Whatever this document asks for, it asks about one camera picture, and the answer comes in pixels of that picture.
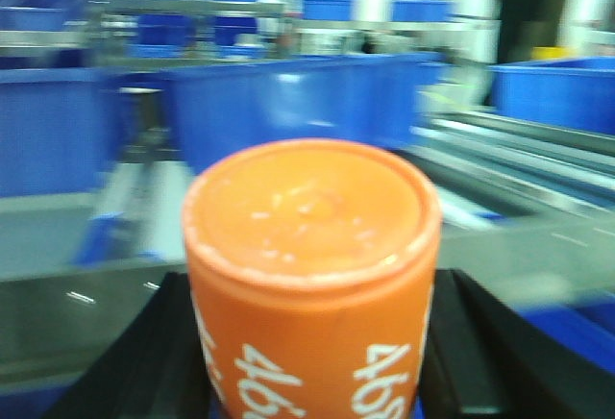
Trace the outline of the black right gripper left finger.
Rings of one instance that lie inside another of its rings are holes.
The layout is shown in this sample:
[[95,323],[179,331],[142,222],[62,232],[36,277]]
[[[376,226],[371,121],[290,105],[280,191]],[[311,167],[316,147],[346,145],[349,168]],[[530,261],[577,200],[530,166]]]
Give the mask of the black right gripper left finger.
[[168,273],[45,418],[208,418],[211,387],[187,275]]

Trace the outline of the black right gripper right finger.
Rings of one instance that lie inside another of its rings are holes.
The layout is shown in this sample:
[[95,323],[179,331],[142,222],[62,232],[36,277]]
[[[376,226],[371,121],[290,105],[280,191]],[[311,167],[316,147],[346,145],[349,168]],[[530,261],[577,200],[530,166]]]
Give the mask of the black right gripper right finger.
[[611,418],[614,377],[458,269],[435,276],[419,400],[426,418]]

